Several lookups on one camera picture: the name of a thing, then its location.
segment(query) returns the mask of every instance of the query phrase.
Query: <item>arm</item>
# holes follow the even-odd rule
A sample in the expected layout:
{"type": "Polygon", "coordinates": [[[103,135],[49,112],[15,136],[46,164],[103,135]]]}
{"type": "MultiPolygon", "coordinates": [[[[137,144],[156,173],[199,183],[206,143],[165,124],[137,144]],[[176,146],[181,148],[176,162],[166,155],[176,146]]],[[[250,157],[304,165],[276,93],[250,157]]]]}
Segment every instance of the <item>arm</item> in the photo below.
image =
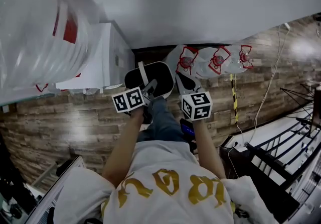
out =
{"type": "Polygon", "coordinates": [[[115,187],[124,180],[129,171],[139,129],[143,122],[142,113],[143,107],[131,112],[130,119],[103,169],[102,176],[115,187]]]}
{"type": "Polygon", "coordinates": [[[226,178],[223,163],[213,144],[211,135],[203,120],[193,122],[200,166],[214,173],[218,178],[226,178]]]}

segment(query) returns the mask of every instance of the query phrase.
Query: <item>blue jeans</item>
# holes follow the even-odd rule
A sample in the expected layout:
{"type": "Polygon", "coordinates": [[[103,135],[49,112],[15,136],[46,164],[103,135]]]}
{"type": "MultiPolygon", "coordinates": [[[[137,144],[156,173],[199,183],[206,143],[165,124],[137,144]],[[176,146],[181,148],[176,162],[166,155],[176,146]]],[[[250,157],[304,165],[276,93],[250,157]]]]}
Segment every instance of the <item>blue jeans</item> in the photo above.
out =
{"type": "Polygon", "coordinates": [[[146,130],[139,132],[137,143],[152,140],[187,143],[183,139],[181,126],[167,110],[165,99],[159,97],[151,103],[149,112],[153,121],[146,130]]]}

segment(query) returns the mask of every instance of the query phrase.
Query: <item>person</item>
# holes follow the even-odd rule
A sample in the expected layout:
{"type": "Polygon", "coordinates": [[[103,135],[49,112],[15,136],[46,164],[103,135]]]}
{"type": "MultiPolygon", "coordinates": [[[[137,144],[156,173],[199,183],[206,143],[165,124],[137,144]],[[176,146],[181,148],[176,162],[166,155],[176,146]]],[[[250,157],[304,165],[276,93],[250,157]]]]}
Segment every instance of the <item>person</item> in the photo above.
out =
{"type": "Polygon", "coordinates": [[[151,102],[150,113],[152,123],[140,132],[143,108],[132,111],[102,176],[84,168],[71,170],[54,223],[83,224],[93,218],[103,223],[234,223],[231,193],[240,202],[250,190],[256,196],[250,195],[252,205],[245,203],[245,209],[260,205],[252,218],[273,223],[253,183],[226,179],[203,120],[193,122],[198,162],[163,97],[151,102]]]}

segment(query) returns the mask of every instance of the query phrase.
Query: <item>hand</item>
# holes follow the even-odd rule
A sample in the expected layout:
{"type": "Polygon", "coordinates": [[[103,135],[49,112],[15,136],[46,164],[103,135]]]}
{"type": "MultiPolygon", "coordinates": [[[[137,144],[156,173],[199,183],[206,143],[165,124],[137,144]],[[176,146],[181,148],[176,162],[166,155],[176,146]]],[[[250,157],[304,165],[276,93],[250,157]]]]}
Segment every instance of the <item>hand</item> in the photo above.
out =
{"type": "Polygon", "coordinates": [[[131,111],[130,114],[130,118],[137,121],[137,124],[141,125],[142,122],[144,121],[144,116],[143,116],[143,112],[144,112],[144,107],[139,107],[136,109],[133,109],[131,111]]]}

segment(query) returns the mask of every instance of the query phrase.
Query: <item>black and white marker cube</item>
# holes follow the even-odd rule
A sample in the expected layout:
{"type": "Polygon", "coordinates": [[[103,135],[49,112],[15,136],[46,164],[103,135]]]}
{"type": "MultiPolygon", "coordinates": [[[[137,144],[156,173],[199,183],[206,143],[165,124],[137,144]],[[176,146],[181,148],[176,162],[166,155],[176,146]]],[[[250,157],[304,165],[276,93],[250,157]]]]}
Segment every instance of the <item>black and white marker cube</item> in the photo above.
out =
{"type": "Polygon", "coordinates": [[[116,111],[123,113],[145,105],[139,87],[112,96],[116,111]]]}
{"type": "Polygon", "coordinates": [[[209,92],[182,95],[182,111],[193,121],[209,118],[212,106],[209,92]]]}

